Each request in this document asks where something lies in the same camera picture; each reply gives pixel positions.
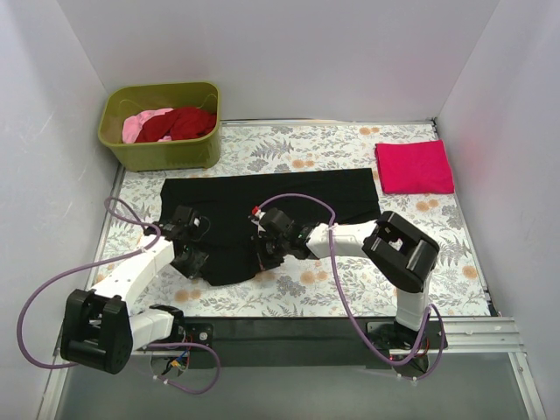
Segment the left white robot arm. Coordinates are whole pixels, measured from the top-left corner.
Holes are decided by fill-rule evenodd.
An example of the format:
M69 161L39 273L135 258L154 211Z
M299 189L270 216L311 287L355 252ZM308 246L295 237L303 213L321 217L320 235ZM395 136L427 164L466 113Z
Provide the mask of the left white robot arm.
M137 349L184 341L180 309L153 304L134 315L131 306L168 266L183 270L186 277L197 275L207 254L194 244L209 228L209 219L188 206L178 206L169 220L146 227L138 255L125 259L90 290L76 289L67 298L61 357L115 375Z

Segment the black t shirt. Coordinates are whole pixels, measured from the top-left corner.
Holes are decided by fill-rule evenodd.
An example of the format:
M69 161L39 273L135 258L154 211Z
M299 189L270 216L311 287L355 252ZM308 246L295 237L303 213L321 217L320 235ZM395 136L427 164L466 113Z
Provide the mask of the black t shirt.
M168 178L160 198L161 221L170 220L179 206L203 216L205 234L196 247L208 258L199 274L212 286L242 283L259 272L252 241L256 226L249 215L269 198L300 223L326 223L331 212L339 224L363 223L381 214L369 169Z

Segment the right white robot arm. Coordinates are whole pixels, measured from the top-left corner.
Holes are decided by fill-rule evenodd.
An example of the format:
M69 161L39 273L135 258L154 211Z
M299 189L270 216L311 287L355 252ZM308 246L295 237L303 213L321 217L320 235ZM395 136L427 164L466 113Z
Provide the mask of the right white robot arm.
M255 208L251 220L257 225L254 241L261 270L280 266L286 256L368 259L396 287L395 323L411 332L421 330L440 247L401 215L386 211L359 224L303 225L277 208L267 212Z

